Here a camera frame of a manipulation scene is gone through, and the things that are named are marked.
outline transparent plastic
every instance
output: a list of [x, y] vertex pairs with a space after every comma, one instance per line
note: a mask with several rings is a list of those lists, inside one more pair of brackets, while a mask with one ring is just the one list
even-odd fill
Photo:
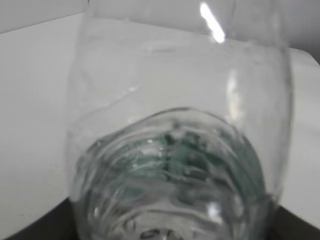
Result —
[[260, 240], [292, 83], [276, 0], [90, 0], [66, 163], [82, 240]]

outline black table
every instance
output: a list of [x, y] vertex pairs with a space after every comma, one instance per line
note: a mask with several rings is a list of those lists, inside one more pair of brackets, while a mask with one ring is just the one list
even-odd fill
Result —
[[[79, 240], [69, 200], [5, 240]], [[267, 240], [320, 240], [320, 230], [280, 206]]]

